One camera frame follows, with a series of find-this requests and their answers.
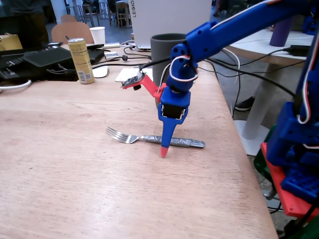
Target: fork handle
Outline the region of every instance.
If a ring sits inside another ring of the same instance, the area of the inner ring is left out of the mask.
[[[140,139],[145,140],[146,142],[151,143],[161,143],[161,136],[149,135],[141,136]],[[190,138],[171,138],[170,145],[179,146],[179,147],[195,147],[195,148],[204,148],[205,142],[190,139]]]

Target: white table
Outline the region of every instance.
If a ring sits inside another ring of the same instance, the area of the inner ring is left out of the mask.
[[[227,48],[239,56],[257,59],[270,52],[287,48],[291,45],[311,45],[313,40],[313,36],[292,31],[289,34],[287,43],[284,47],[275,47],[269,45],[272,34],[272,31],[264,29],[231,44]],[[302,60],[305,60],[305,57],[293,56],[284,51],[274,53],[271,56],[262,59],[262,61],[269,63],[266,70],[267,72],[279,68],[280,66],[278,65],[291,65]],[[273,73],[266,73],[265,76],[280,81],[282,73],[283,71],[276,71]],[[271,102],[270,98],[275,89],[276,86],[266,81],[262,81],[247,120],[235,121],[237,130],[248,155],[256,156],[260,149],[260,144],[265,140],[269,132],[269,130],[262,126],[261,123],[268,110]]]

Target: cardboard box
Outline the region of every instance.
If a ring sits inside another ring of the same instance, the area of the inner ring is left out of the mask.
[[[0,51],[22,49],[18,35],[0,35]]]

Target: red base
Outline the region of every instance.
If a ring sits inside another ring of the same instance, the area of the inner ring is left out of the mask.
[[[307,213],[307,211],[309,210],[311,205],[309,203],[307,203],[306,201],[304,201],[303,199],[298,198],[298,197],[294,196],[292,193],[282,189],[280,184],[284,180],[284,178],[286,177],[284,171],[282,170],[281,167],[274,166],[267,160],[267,157],[266,157],[267,156],[267,144],[266,143],[261,144],[261,150],[262,150],[263,155],[266,159],[267,165],[269,167],[269,171],[270,171],[271,176],[273,178],[273,181],[275,183],[276,190],[277,190],[278,195],[280,197],[280,201],[283,205],[285,214],[287,216],[302,218]],[[319,214],[319,209],[317,208],[311,214],[308,221],[311,221],[312,219],[314,219],[318,214]]]
[[[160,102],[160,97],[164,88],[166,87],[166,83],[162,83],[159,89],[159,87],[155,85],[155,83],[150,79],[148,75],[144,75],[141,81],[128,86],[123,86],[123,89],[127,89],[134,86],[140,86],[140,85],[143,85],[148,90],[148,92],[156,99],[157,103]]]

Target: yellow can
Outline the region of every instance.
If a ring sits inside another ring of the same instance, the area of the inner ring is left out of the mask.
[[[81,84],[91,84],[94,82],[94,76],[88,49],[84,38],[73,38],[68,40],[70,52],[76,73]]]

